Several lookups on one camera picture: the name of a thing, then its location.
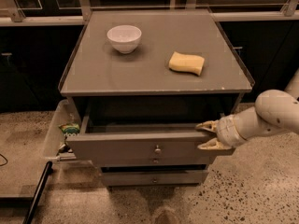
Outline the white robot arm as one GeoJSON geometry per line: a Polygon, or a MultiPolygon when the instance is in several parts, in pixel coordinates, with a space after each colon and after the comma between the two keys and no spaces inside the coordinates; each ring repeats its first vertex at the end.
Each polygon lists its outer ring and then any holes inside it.
{"type": "Polygon", "coordinates": [[[202,150],[226,150],[254,137],[282,133],[299,133],[299,69],[284,91],[268,90],[258,95],[254,106],[240,113],[206,121],[195,126],[197,131],[216,134],[198,146],[202,150]]]}

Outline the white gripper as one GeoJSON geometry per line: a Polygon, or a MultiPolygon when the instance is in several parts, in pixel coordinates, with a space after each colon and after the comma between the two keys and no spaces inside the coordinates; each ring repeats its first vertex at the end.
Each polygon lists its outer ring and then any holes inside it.
{"type": "Polygon", "coordinates": [[[240,147],[247,142],[238,132],[234,116],[229,115],[219,120],[209,120],[195,126],[196,131],[208,131],[216,133],[217,138],[212,138],[207,142],[197,146],[200,150],[230,150],[240,147]]]}

